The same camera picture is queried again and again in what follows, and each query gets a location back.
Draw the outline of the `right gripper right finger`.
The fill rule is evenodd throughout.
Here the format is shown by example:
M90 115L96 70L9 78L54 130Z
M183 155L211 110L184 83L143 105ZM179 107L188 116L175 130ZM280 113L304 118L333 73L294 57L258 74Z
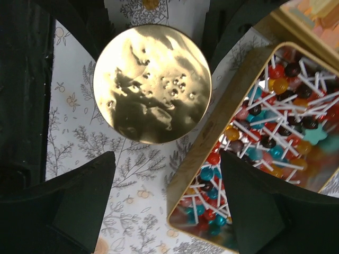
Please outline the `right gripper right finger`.
M338 253L338 198L289 184L221 153L240 253Z

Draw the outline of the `gold tin with lollipops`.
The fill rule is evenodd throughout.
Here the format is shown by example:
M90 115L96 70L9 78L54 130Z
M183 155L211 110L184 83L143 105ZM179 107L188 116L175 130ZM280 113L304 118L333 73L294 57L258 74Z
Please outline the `gold tin with lollipops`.
M169 184L170 226L240 253L223 151L321 194L338 172L338 71L292 42L251 50Z

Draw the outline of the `gold round lid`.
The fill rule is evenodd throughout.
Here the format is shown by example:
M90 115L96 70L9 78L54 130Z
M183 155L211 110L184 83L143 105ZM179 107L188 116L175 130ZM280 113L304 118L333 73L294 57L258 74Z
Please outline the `gold round lid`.
M140 25L101 52L93 76L96 105L119 134L162 144L192 131L211 99L212 79L198 46L181 31Z

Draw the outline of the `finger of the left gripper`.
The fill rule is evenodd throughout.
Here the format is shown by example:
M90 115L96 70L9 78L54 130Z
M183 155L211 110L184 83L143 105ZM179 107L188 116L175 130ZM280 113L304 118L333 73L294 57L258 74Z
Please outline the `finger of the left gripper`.
M103 0L38 0L40 7L59 21L98 60L105 46L114 38Z
M202 37L202 52L215 69L241 37L284 0L210 1Z

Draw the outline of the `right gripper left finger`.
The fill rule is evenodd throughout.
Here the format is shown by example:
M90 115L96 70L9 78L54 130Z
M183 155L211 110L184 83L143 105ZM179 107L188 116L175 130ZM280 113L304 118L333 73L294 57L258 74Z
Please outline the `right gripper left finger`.
M93 253L116 165L108 151L21 191L1 195L1 253Z

